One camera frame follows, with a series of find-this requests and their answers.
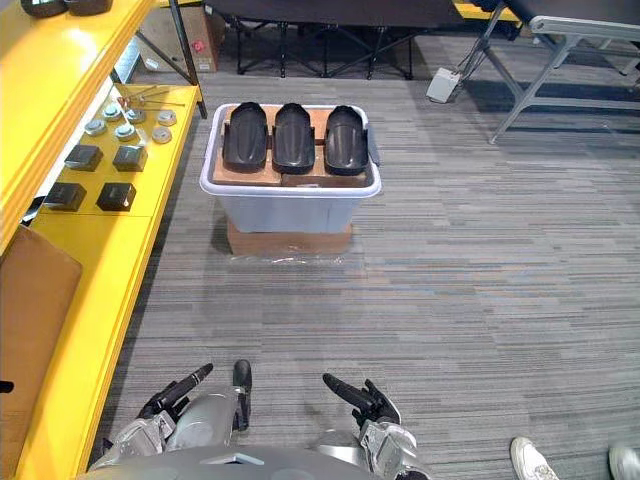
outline cardboard box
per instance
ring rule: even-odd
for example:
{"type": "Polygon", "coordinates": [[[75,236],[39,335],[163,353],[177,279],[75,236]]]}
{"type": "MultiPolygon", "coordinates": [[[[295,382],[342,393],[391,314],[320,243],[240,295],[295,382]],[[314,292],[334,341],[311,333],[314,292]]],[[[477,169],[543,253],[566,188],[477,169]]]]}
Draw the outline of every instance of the cardboard box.
{"type": "Polygon", "coordinates": [[[337,254],[349,248],[351,225],[342,233],[240,232],[227,220],[234,255],[337,254]]]}
{"type": "MultiPolygon", "coordinates": [[[[189,47],[193,63],[198,72],[215,72],[218,69],[218,51],[224,40],[225,22],[223,18],[212,13],[205,14],[202,6],[184,5],[180,7],[184,29],[189,39],[189,47]]],[[[176,32],[171,10],[156,8],[149,12],[140,27],[140,31],[176,62],[185,72],[187,63],[180,48],[180,40],[176,32]]],[[[155,72],[172,72],[173,69],[140,39],[136,40],[142,63],[147,70],[155,72]]]]}
{"type": "Polygon", "coordinates": [[[33,408],[82,266],[45,238],[19,227],[0,263],[0,395],[2,478],[15,472],[33,408]]]}

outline black plastic part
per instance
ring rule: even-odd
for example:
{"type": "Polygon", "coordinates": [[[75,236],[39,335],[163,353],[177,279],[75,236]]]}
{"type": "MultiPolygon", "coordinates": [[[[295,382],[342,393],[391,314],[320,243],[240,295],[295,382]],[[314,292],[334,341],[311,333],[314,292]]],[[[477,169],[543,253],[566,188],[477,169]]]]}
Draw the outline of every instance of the black plastic part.
{"type": "Polygon", "coordinates": [[[13,391],[13,382],[0,380],[0,393],[11,393],[13,391]]]}
{"type": "Polygon", "coordinates": [[[254,102],[240,104],[225,124],[222,160],[225,168],[251,173],[267,160],[267,115],[254,102]]]}
{"type": "Polygon", "coordinates": [[[273,169],[293,175],[311,170],[316,159],[314,137],[307,111],[297,103],[284,105],[273,127],[273,169]]]}
{"type": "Polygon", "coordinates": [[[48,2],[38,2],[35,0],[20,0],[22,9],[32,17],[47,18],[59,15],[67,11],[67,5],[63,0],[49,0],[48,2]]]}
{"type": "Polygon", "coordinates": [[[111,10],[112,0],[64,0],[69,7],[69,13],[85,17],[98,15],[111,10]]]}
{"type": "Polygon", "coordinates": [[[105,212],[128,212],[135,196],[131,183],[105,183],[96,204],[105,212]]]}
{"type": "Polygon", "coordinates": [[[330,373],[322,375],[322,380],[333,393],[354,407],[360,410],[370,410],[373,408],[375,400],[356,387],[343,382],[330,373]]]}
{"type": "Polygon", "coordinates": [[[138,413],[138,418],[152,418],[154,415],[165,410],[171,418],[177,422],[180,417],[180,413],[189,403],[189,399],[185,397],[185,395],[204,380],[212,370],[213,364],[207,363],[195,372],[187,375],[179,382],[171,382],[162,391],[153,395],[149,401],[144,404],[138,413]]]}
{"type": "Polygon", "coordinates": [[[75,212],[80,208],[87,191],[79,183],[56,182],[44,199],[51,210],[75,212]]]}
{"type": "Polygon", "coordinates": [[[327,119],[324,164],[329,173],[352,176],[369,162],[367,132],[362,117],[351,107],[336,107],[327,119]]]}
{"type": "Polygon", "coordinates": [[[371,380],[365,380],[365,388],[361,390],[329,373],[325,373],[322,380],[333,393],[356,407],[351,415],[356,419],[359,427],[362,427],[366,420],[400,424],[400,414],[371,380]]]}
{"type": "Polygon", "coordinates": [[[102,156],[102,150],[97,145],[76,145],[64,160],[64,164],[71,170],[93,172],[102,156]]]}
{"type": "Polygon", "coordinates": [[[251,389],[253,388],[251,364],[248,360],[238,360],[233,366],[233,386],[243,387],[245,391],[245,393],[238,395],[238,406],[233,419],[233,429],[243,432],[249,428],[251,389]]]}
{"type": "Polygon", "coordinates": [[[147,163],[147,151],[144,147],[123,145],[118,148],[113,166],[119,172],[142,172],[147,163]]]}

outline white electrical box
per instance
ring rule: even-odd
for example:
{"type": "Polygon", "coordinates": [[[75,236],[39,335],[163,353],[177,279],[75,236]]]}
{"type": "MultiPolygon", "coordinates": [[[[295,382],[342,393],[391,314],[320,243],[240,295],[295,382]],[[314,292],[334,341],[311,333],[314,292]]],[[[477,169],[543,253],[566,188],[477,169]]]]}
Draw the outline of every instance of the white electrical box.
{"type": "Polygon", "coordinates": [[[439,68],[427,89],[427,97],[434,102],[447,103],[449,96],[460,82],[460,74],[439,68]]]}

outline shoe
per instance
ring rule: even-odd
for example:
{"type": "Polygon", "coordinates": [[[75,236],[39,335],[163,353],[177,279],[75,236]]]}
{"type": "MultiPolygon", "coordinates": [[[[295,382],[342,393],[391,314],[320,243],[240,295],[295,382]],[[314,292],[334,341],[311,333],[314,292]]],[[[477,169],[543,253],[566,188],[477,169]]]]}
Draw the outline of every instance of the shoe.
{"type": "Polygon", "coordinates": [[[520,480],[558,480],[556,473],[528,438],[513,439],[511,462],[520,480]]]}
{"type": "Polygon", "coordinates": [[[640,480],[640,457],[630,448],[611,447],[609,469],[614,480],[640,480]]]}

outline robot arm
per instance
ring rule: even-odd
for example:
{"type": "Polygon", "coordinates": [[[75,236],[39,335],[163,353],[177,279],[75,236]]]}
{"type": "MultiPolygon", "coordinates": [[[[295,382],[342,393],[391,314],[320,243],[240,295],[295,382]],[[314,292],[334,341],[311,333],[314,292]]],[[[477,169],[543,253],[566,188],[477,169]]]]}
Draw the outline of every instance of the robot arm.
{"type": "Polygon", "coordinates": [[[360,445],[372,473],[385,480],[432,480],[418,460],[415,437],[401,426],[400,412],[371,380],[366,380],[361,390],[329,373],[322,380],[333,393],[356,407],[351,414],[360,427],[360,445]]]}

